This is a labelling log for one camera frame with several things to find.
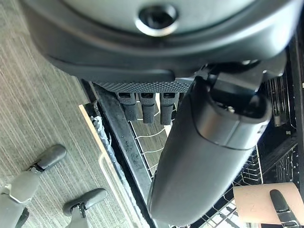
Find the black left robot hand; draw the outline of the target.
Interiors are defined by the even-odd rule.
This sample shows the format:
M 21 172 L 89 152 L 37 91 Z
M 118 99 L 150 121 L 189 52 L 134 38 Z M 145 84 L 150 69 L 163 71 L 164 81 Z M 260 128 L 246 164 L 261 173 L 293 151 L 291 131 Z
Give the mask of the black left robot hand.
M 281 76 L 301 0 L 22 0 L 31 38 L 55 67 L 135 98 L 151 123 L 155 94 L 172 124 L 147 200 L 183 227 L 240 172 L 272 117 L 259 92 Z

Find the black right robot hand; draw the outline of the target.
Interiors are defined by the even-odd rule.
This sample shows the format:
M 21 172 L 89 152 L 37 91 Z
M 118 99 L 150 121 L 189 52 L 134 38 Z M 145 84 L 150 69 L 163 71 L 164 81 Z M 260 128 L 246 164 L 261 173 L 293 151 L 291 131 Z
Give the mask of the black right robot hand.
M 285 198 L 279 190 L 270 190 L 270 198 L 276 214 L 284 228 L 300 228 L 300 222 L 290 209 Z

